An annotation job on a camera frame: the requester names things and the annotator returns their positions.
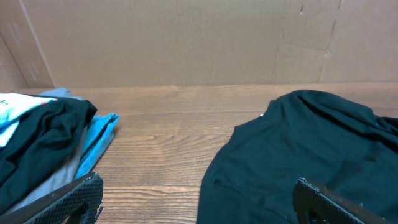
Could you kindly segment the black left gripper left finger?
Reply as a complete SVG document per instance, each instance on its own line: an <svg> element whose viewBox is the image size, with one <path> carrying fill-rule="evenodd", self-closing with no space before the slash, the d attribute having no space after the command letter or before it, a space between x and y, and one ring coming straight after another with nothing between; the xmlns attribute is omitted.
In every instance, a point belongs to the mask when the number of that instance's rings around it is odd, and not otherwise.
<svg viewBox="0 0 398 224"><path fill-rule="evenodd" d="M11 213L1 216L1 224L93 224L101 211L103 179L96 172L67 185Z"/></svg>

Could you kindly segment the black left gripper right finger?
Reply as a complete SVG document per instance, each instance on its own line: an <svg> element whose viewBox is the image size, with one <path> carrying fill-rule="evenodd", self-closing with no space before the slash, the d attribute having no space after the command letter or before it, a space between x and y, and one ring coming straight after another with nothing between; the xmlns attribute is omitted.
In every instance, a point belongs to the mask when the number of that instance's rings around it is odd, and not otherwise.
<svg viewBox="0 0 398 224"><path fill-rule="evenodd" d="M295 184L292 197L300 224L392 224L362 205L303 177Z"/></svg>

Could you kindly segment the folded blue shirt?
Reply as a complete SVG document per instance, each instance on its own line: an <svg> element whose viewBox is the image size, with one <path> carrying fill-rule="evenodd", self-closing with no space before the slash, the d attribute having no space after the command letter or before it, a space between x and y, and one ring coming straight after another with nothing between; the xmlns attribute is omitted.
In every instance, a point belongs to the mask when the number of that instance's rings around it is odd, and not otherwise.
<svg viewBox="0 0 398 224"><path fill-rule="evenodd" d="M118 121L119 115L116 113L93 117L88 125L80 163L74 179L78 179L92 171L114 139L114 129Z"/></svg>

